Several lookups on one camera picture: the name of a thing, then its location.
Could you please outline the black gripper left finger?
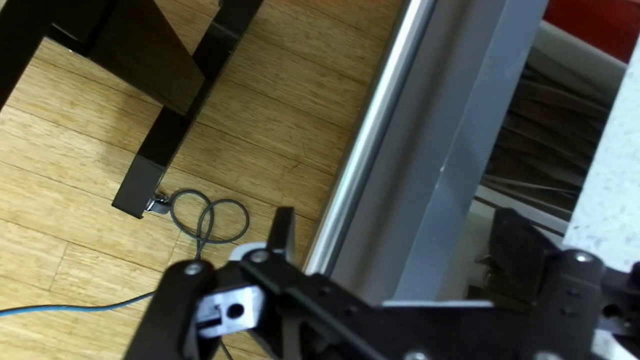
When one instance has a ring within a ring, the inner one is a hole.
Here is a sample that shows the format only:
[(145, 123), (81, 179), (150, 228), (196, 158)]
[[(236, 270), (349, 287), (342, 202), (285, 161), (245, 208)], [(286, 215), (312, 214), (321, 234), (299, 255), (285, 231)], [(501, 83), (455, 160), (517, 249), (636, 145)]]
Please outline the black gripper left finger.
[(295, 258), (296, 239), (296, 210), (292, 205), (281, 205), (275, 214), (273, 228), (269, 234), (269, 248), (286, 258)]

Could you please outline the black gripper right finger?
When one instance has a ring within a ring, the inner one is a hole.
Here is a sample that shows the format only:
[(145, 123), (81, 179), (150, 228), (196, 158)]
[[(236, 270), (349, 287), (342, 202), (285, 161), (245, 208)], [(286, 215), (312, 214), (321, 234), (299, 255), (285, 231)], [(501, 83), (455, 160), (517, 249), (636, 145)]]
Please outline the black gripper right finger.
[(509, 307), (537, 301), (546, 255), (556, 249), (531, 220), (510, 208), (494, 214), (491, 231), (491, 293)]

